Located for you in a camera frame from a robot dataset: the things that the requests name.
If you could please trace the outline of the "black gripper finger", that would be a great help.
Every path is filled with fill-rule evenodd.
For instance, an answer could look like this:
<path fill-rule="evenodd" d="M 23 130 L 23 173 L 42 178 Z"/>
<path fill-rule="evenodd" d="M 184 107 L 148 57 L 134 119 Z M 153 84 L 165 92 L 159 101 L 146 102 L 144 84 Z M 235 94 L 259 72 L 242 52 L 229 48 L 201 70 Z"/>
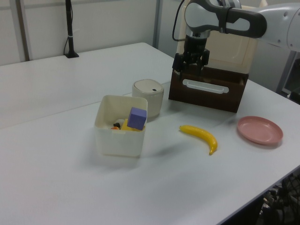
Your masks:
<path fill-rule="evenodd" d="M 172 70 L 176 74 L 178 80 L 182 78 L 185 69 L 185 57 L 183 54 L 176 53 L 172 65 Z"/>
<path fill-rule="evenodd" d="M 203 68 L 209 63 L 210 52 L 207 49 L 204 49 L 202 56 L 198 61 L 198 76 L 201 75 Z"/>

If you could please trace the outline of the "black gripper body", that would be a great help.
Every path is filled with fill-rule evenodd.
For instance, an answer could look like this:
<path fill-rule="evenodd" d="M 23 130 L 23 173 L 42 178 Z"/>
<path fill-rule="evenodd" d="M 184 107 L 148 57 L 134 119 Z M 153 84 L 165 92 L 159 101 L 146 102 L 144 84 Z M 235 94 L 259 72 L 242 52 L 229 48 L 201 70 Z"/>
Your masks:
<path fill-rule="evenodd" d="M 184 57 L 185 65 L 197 64 L 199 58 L 202 56 L 204 49 L 206 49 L 207 38 L 200 38 L 194 36 L 185 36 L 184 43 Z"/>

